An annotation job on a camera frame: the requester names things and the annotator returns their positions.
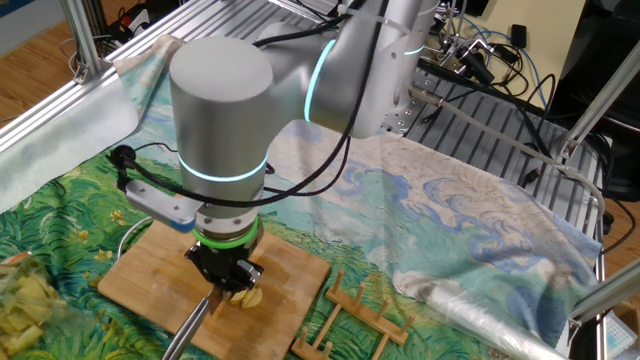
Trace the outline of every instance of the metal extrusion bar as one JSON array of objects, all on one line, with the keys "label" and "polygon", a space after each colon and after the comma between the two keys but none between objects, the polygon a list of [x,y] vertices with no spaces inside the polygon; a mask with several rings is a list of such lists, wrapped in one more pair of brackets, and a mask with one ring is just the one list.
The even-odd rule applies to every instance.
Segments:
[{"label": "metal extrusion bar", "polygon": [[607,84],[600,90],[598,96],[589,105],[589,108],[587,108],[587,111],[585,111],[573,129],[569,131],[566,138],[563,139],[560,156],[565,159],[571,158],[578,145],[582,143],[591,129],[609,110],[611,104],[616,101],[638,71],[640,71],[640,41],[631,50]]},{"label": "metal extrusion bar", "polygon": [[82,0],[61,0],[60,3],[78,47],[76,56],[81,59],[73,80],[82,84],[97,77],[103,70],[103,63],[98,57]]},{"label": "metal extrusion bar", "polygon": [[576,304],[570,317],[578,324],[583,324],[638,292],[640,292],[640,259],[591,290]]}]

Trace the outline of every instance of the black electrical cable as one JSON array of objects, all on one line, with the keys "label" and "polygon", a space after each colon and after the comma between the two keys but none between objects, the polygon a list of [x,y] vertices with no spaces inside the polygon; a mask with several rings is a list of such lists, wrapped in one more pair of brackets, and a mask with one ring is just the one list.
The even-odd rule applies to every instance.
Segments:
[{"label": "black electrical cable", "polygon": [[[351,3],[351,5],[349,5],[349,9],[357,10],[362,6],[362,4],[364,4],[364,0],[354,0]],[[346,19],[347,19],[347,15],[340,15],[335,19],[328,20],[313,29],[298,31],[291,34],[276,35],[269,38],[261,39],[254,42],[253,46],[262,47],[262,46],[273,44],[280,41],[294,40],[294,39],[304,38],[307,36],[322,34],[323,32],[332,29],[333,27],[340,24]]]},{"label": "black electrical cable", "polygon": [[169,145],[163,143],[163,142],[159,142],[159,141],[155,141],[155,142],[150,142],[148,144],[144,144],[141,146],[138,146],[137,148],[133,149],[133,151],[138,152],[139,150],[142,150],[144,148],[147,148],[149,146],[164,146],[167,150],[171,151],[171,152],[178,152],[178,150],[174,150],[172,148],[169,147]]},{"label": "black electrical cable", "polygon": [[[316,196],[316,195],[320,195],[323,192],[329,190],[333,185],[335,185],[335,183],[338,182],[338,180],[340,180],[340,177],[342,176],[342,173],[344,172],[344,168],[347,166],[347,157],[349,156],[349,149],[351,148],[351,136],[349,136],[347,138],[347,143],[344,147],[344,156],[342,158],[342,163],[340,164],[340,169],[338,169],[338,173],[336,174],[336,176],[333,177],[333,180],[331,180],[327,185],[325,185],[322,189],[319,190],[315,190],[315,191],[309,191],[306,193],[296,193],[292,196]],[[270,187],[265,187],[264,188],[265,191],[269,191],[272,193],[282,193],[282,190],[280,189],[274,189],[274,188],[270,188]]]},{"label": "black electrical cable", "polygon": [[[380,7],[380,12],[379,12],[379,16],[384,16],[386,10],[387,10],[387,6],[389,4],[389,0],[383,0],[382,5]],[[369,75],[371,72],[371,66],[373,64],[373,58],[375,56],[375,52],[376,52],[376,47],[378,45],[378,38],[380,36],[380,31],[382,29],[382,24],[377,23],[375,25],[374,31],[373,31],[373,41],[371,46],[369,47],[369,53],[367,56],[367,62],[365,64],[365,68],[364,68],[364,76],[362,77],[362,83],[360,84],[360,92],[358,93],[358,97],[356,99],[355,105],[353,107],[353,110],[351,112],[350,118],[349,118],[349,122],[345,128],[345,131],[342,133],[342,136],[340,137],[340,140],[338,141],[338,144],[336,145],[336,147],[333,149],[333,151],[331,152],[331,154],[329,155],[329,157],[327,158],[327,160],[325,160],[325,162],[316,170],[314,171],[311,175],[309,175],[306,179],[304,179],[302,182],[300,182],[299,184],[297,184],[296,186],[280,193],[274,196],[271,196],[269,198],[265,198],[265,199],[260,199],[260,200],[254,200],[254,201],[234,201],[234,200],[224,200],[224,199],[218,199],[218,198],[212,198],[209,196],[204,196],[195,192],[192,192],[190,190],[184,189],[181,186],[177,186],[171,183],[168,183],[160,178],[158,178],[156,175],[150,173],[149,171],[147,171],[144,167],[142,167],[140,164],[138,164],[135,160],[132,159],[123,159],[123,165],[127,168],[131,168],[136,170],[138,173],[140,173],[140,175],[142,175],[143,177],[145,177],[147,180],[151,181],[152,183],[165,188],[171,192],[180,194],[182,196],[194,199],[194,200],[198,200],[198,201],[202,201],[204,203],[208,203],[211,205],[218,205],[218,206],[226,206],[226,207],[238,207],[238,208],[250,208],[250,207],[256,207],[256,206],[263,206],[263,205],[267,205],[267,204],[272,204],[276,201],[280,201],[282,199],[285,199],[289,196],[292,196],[294,194],[296,194],[298,191],[300,191],[301,189],[303,189],[304,187],[306,187],[307,185],[309,185],[312,181],[314,181],[315,179],[317,179],[333,162],[333,160],[335,160],[335,158],[338,156],[338,153],[340,152],[340,150],[342,149],[342,147],[344,146],[344,144],[347,142],[347,139],[350,137],[351,131],[353,130],[353,126],[355,125],[356,122],[356,117],[358,115],[358,110],[360,109],[360,105],[362,104],[362,99],[364,98],[364,92],[367,86],[367,82],[369,80]]]},{"label": "black electrical cable", "polygon": [[520,70],[516,69],[513,65],[509,64],[509,62],[503,59],[502,57],[498,55],[494,55],[494,57],[502,61],[509,68],[509,73],[507,73],[507,79],[501,83],[494,84],[494,85],[508,86],[516,77],[519,76],[520,78],[522,78],[522,80],[524,80],[524,90],[520,91],[517,94],[514,94],[513,96],[518,97],[526,94],[527,90],[529,90],[529,80],[527,80],[526,76],[524,76]]},{"label": "black electrical cable", "polygon": [[303,8],[311,11],[311,13],[313,13],[313,15],[315,15],[318,19],[322,20],[322,21],[329,21],[329,19],[327,19],[326,17],[324,17],[324,15],[320,14],[316,9],[312,8],[311,6],[303,3],[301,0],[293,0],[295,3],[297,3],[298,5],[302,6]]},{"label": "black electrical cable", "polygon": [[[505,89],[505,91],[507,92],[507,94],[509,94],[509,96],[515,99],[515,96],[513,96],[513,93],[511,92],[511,90],[509,90],[508,87],[502,86],[502,88]],[[529,115],[527,115],[527,111],[522,106],[518,105],[515,102],[514,102],[514,105],[516,106],[516,109],[518,109],[520,114],[522,114],[522,120],[524,121],[524,125],[527,127],[527,130],[529,131],[529,134],[531,134],[531,136],[533,137],[533,140],[535,141],[536,145],[538,145],[538,148],[540,149],[540,152],[542,153],[542,155],[546,157],[552,157],[551,152],[549,152],[549,148],[547,148],[547,144],[544,143],[544,140],[542,140],[542,138],[540,137],[540,133],[538,132],[536,127],[533,125],[533,121],[531,120]]]},{"label": "black electrical cable", "polygon": [[271,164],[267,163],[267,169],[265,170],[264,173],[267,175],[273,175],[276,173],[276,169],[273,166],[271,166]]},{"label": "black electrical cable", "polygon": [[622,243],[624,243],[627,239],[629,239],[629,237],[631,237],[631,234],[633,234],[633,232],[636,231],[636,218],[633,216],[631,211],[629,211],[629,209],[627,209],[627,207],[624,206],[624,204],[622,202],[620,202],[618,199],[615,199],[615,198],[613,198],[611,196],[608,196],[608,198],[613,200],[613,202],[615,202],[616,204],[618,204],[618,206],[620,206],[622,211],[624,211],[627,214],[627,216],[629,216],[629,219],[631,220],[631,228],[618,241],[613,243],[613,245],[611,245],[608,248],[602,250],[600,252],[600,255],[605,255],[608,252],[610,252],[611,250],[613,250],[613,249],[617,248],[618,246],[622,245]]},{"label": "black electrical cable", "polygon": [[531,104],[531,100],[533,100],[534,95],[538,92],[538,90],[540,90],[542,85],[545,82],[547,82],[547,80],[549,79],[551,79],[551,92],[549,93],[549,100],[547,101],[547,105],[544,108],[544,113],[542,114],[542,117],[540,117],[540,122],[538,123],[538,131],[540,131],[540,129],[542,128],[542,124],[544,123],[547,116],[549,115],[549,109],[551,108],[551,103],[553,103],[553,99],[556,96],[556,86],[557,86],[556,76],[554,74],[549,74],[545,76],[540,81],[540,83],[538,83],[535,89],[533,89],[533,91],[531,92],[531,95],[529,95],[529,98],[527,99],[527,103]]}]

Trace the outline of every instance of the painted tablecloth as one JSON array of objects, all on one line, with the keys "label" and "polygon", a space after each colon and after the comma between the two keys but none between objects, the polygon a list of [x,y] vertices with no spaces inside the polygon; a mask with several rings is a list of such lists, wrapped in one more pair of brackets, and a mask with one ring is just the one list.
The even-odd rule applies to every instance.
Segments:
[{"label": "painted tablecloth", "polygon": [[[122,143],[176,146],[166,66],[175,43],[167,39],[142,58],[116,63],[141,114],[138,129]],[[267,176],[266,184],[284,189],[299,182],[324,161],[338,137],[292,122],[269,149],[276,175]],[[97,292],[115,260],[109,251],[145,216],[117,190],[106,154],[0,215],[0,256],[31,250],[58,291],[88,319],[83,326],[46,332],[17,359],[156,359],[171,340]],[[175,154],[149,147],[138,159],[180,183]],[[337,159],[310,189],[327,183],[339,164]],[[438,281],[491,302],[500,316],[555,345],[568,312],[595,283],[592,266],[600,249],[519,187],[389,133],[354,140],[346,170],[328,192],[264,206],[261,217],[266,231],[332,265],[304,321],[310,341],[333,308],[324,292],[339,268],[346,270],[346,292],[355,295],[361,281],[367,284],[366,305],[377,309],[392,298],[389,320],[402,324],[417,315],[406,345],[388,344],[382,359],[489,357],[487,345],[443,324],[423,303],[420,289]],[[379,334],[341,312],[324,341],[333,342],[333,359],[366,359]],[[209,358],[192,346],[182,359]]]}]

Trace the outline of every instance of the potato slice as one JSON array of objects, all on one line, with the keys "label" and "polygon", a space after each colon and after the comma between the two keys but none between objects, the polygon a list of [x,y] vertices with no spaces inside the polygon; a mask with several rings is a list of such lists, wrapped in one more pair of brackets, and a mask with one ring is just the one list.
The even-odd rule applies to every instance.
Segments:
[{"label": "potato slice", "polygon": [[242,299],[241,307],[243,309],[252,308],[257,306],[262,301],[262,289],[253,288],[247,292],[247,295]]},{"label": "potato slice", "polygon": [[57,293],[56,293],[56,289],[53,288],[53,286],[49,285],[49,283],[47,283],[47,280],[45,280],[42,276],[38,275],[38,274],[33,274],[31,275],[31,277],[36,280],[36,282],[38,283],[38,285],[40,285],[40,287],[42,287],[42,290],[44,290],[44,292],[52,298],[56,298]]},{"label": "potato slice", "polygon": [[35,304],[20,304],[18,305],[29,318],[33,320],[37,325],[42,324],[51,315],[51,308],[48,306],[40,306]]},{"label": "potato slice", "polygon": [[5,345],[7,354],[14,355],[28,348],[29,346],[33,345],[36,341],[38,341],[38,339],[40,338],[40,336],[42,336],[42,334],[43,334],[42,329],[33,325],[27,330],[25,330],[25,332],[23,332],[19,336],[18,335],[12,336],[9,343]]},{"label": "potato slice", "polygon": [[16,298],[11,296],[11,297],[5,297],[4,299],[4,313],[5,314],[11,314],[11,311],[13,310],[13,308],[16,306]]},{"label": "potato slice", "polygon": [[7,320],[9,320],[9,323],[18,331],[22,331],[26,327],[33,325],[31,318],[22,311],[7,315]]},{"label": "potato slice", "polygon": [[0,329],[7,335],[13,335],[17,332],[16,328],[7,320],[7,315],[0,314]]},{"label": "potato slice", "polygon": [[16,292],[18,300],[31,302],[34,300],[47,300],[47,294],[42,290],[37,280],[31,277],[22,277],[18,279],[18,285],[20,285],[20,290]]},{"label": "potato slice", "polygon": [[238,305],[246,295],[247,290],[242,290],[233,294],[231,300],[229,300],[229,305]]}]

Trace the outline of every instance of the bamboo cutting board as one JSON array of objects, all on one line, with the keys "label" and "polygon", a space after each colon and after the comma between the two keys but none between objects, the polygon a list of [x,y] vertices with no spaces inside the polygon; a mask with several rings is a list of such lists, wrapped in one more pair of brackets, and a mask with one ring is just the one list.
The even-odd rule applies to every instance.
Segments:
[{"label": "bamboo cutting board", "polygon": [[[175,334],[212,286],[184,258],[194,242],[154,222],[98,291]],[[262,302],[245,310],[221,303],[192,341],[221,360],[284,358],[329,271],[325,260],[266,232],[251,260],[265,269]]]}]

